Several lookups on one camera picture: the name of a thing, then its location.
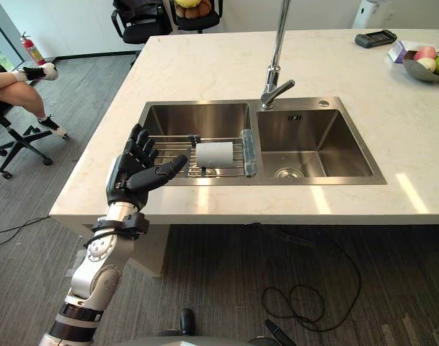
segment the red fire extinguisher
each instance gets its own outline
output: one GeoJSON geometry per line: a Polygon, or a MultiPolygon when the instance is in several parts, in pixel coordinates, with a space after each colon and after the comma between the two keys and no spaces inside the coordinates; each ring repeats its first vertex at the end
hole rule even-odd
{"type": "Polygon", "coordinates": [[[40,52],[33,44],[32,40],[29,40],[27,38],[30,36],[25,36],[25,33],[26,32],[24,31],[24,33],[22,34],[22,37],[20,38],[21,44],[24,46],[25,50],[30,54],[32,59],[35,60],[37,65],[43,65],[44,63],[46,63],[45,59],[43,59],[40,52]]]}

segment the robotic arm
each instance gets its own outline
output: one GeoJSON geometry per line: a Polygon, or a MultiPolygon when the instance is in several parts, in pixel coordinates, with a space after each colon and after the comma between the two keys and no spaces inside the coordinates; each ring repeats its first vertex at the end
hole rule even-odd
{"type": "Polygon", "coordinates": [[[139,210],[146,205],[148,192],[165,185],[187,162],[187,157],[180,155],[155,167],[158,151],[153,146],[148,131],[136,124],[107,181],[107,215],[93,225],[94,237],[85,244],[87,255],[74,273],[70,291],[40,346],[92,344],[133,252],[133,242],[147,232],[148,221],[139,210]]]}

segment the white wall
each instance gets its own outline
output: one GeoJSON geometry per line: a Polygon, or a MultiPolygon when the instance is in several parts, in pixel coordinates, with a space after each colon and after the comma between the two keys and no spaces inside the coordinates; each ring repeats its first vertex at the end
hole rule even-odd
{"type": "MultiPolygon", "coordinates": [[[[0,0],[20,32],[27,31],[44,56],[140,49],[125,44],[110,20],[112,0],[0,0]]],[[[169,11],[169,0],[164,0],[169,11]]],[[[345,29],[360,0],[293,0],[289,30],[345,29]]],[[[439,0],[392,0],[387,28],[439,29],[439,0]]],[[[206,32],[267,31],[277,27],[280,1],[224,0],[221,23],[206,32]]]]}
{"type": "Polygon", "coordinates": [[[113,27],[112,0],[0,0],[19,32],[43,57],[138,50],[113,27]]]}
{"type": "MultiPolygon", "coordinates": [[[[221,23],[208,32],[276,30],[280,0],[224,0],[221,23]]],[[[348,29],[360,0],[292,0],[288,30],[348,29]]],[[[439,0],[391,0],[384,28],[439,29],[439,0]]]]}

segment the floor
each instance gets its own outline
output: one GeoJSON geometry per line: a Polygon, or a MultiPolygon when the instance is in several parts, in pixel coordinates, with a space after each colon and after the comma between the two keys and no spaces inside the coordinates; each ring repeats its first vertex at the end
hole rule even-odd
{"type": "MultiPolygon", "coordinates": [[[[36,144],[53,158],[52,166],[43,166],[26,151],[9,165],[10,180],[0,176],[0,230],[48,214],[132,60],[59,61],[59,80],[36,83],[48,114],[68,129],[71,139],[50,136],[36,144]]],[[[14,108],[7,117],[19,130],[32,122],[21,109],[14,108]]],[[[0,127],[0,144],[8,140],[0,127]]],[[[47,219],[0,246],[0,345],[38,343],[67,293],[83,243],[47,219]]],[[[264,321],[272,319],[297,345],[439,346],[439,226],[178,225],[170,231],[162,278],[149,278],[130,265],[123,275],[96,345],[175,328],[181,309],[190,307],[198,334],[208,336],[243,341],[270,336],[264,321]],[[332,240],[361,273],[360,296],[345,322],[331,332],[316,333],[295,319],[266,313],[262,293],[267,287],[288,294],[294,285],[305,284],[325,300],[318,329],[345,315],[358,277],[332,240]]],[[[319,299],[308,288],[297,289],[291,302],[310,319],[320,312],[319,299]]],[[[265,296],[265,303],[275,314],[291,314],[275,291],[265,296]]]]}

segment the marble countertop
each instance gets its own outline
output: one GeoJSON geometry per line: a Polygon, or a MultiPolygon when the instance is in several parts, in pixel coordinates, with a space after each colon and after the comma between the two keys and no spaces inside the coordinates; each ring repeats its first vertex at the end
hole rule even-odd
{"type": "MultiPolygon", "coordinates": [[[[152,223],[439,223],[439,84],[412,79],[353,39],[371,30],[286,32],[283,97],[338,96],[387,185],[168,186],[142,210],[152,223]]],[[[439,30],[392,30],[439,46],[439,30]]],[[[50,214],[91,223],[106,214],[105,178],[147,101],[257,99],[275,32],[151,37],[50,214]]]]}

